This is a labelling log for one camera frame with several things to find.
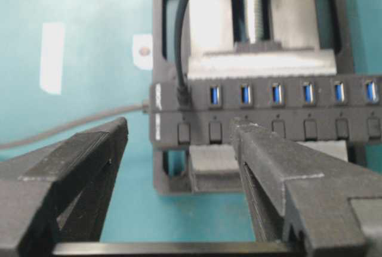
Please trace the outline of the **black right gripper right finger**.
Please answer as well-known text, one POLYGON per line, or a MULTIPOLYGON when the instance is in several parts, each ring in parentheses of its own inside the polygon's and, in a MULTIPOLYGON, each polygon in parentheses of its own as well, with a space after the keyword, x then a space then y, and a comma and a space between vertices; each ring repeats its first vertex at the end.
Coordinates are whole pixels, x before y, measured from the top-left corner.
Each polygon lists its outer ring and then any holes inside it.
POLYGON ((381 175, 243 118, 230 140, 260 241, 306 256, 381 255, 381 175))

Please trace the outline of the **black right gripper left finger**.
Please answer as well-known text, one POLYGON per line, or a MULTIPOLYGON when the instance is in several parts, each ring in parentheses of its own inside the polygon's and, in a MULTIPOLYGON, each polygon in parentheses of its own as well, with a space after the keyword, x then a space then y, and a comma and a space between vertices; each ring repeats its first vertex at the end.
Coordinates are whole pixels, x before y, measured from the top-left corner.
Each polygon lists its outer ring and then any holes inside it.
POLYGON ((127 142, 119 117, 1 162, 1 255, 99 241, 127 142))

